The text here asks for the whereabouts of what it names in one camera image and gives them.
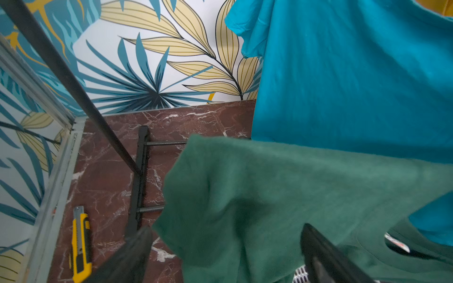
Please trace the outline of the turquoise printed t-shirt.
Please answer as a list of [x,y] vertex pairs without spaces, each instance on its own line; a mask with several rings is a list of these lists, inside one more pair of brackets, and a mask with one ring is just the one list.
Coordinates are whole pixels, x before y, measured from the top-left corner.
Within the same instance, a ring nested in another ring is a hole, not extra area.
[[415,1],[237,1],[226,26],[261,57],[252,136],[453,161],[453,19]]

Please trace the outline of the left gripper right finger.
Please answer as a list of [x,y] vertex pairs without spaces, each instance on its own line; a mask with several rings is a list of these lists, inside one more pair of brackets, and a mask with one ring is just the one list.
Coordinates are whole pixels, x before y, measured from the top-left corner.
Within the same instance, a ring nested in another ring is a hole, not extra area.
[[311,283],[373,283],[314,226],[304,224],[300,246]]

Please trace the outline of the dark green t-shirt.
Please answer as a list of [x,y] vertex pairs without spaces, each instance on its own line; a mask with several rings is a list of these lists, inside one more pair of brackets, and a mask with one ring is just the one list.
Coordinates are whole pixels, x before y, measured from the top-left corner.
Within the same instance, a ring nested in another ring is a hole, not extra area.
[[453,168],[415,159],[192,136],[153,224],[186,283],[289,283],[310,224],[373,279],[450,283],[453,250],[411,213],[453,189]]

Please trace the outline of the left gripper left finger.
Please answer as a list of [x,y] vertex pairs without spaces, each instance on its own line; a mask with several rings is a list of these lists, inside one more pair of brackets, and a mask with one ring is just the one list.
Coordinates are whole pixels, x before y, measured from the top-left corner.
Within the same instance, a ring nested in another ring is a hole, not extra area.
[[86,283],[141,283],[152,249],[152,229],[142,227],[104,262]]

